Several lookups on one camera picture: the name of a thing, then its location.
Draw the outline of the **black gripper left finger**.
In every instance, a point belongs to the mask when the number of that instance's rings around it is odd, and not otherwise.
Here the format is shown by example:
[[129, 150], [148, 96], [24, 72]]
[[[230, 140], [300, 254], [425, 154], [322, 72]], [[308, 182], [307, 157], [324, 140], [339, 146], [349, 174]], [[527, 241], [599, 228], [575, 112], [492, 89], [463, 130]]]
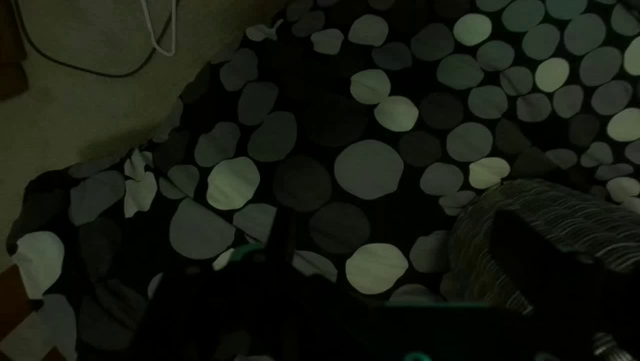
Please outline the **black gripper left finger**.
[[320, 276], [271, 262], [181, 269], [147, 307], [129, 361], [347, 361], [324, 291]]

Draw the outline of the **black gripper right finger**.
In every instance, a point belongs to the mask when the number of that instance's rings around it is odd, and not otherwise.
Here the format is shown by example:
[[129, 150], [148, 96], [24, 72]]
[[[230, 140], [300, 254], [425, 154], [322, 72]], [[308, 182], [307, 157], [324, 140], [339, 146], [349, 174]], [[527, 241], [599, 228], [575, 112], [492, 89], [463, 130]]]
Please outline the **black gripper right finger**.
[[347, 331], [373, 361], [534, 359], [533, 325], [490, 307], [365, 307], [347, 312]]

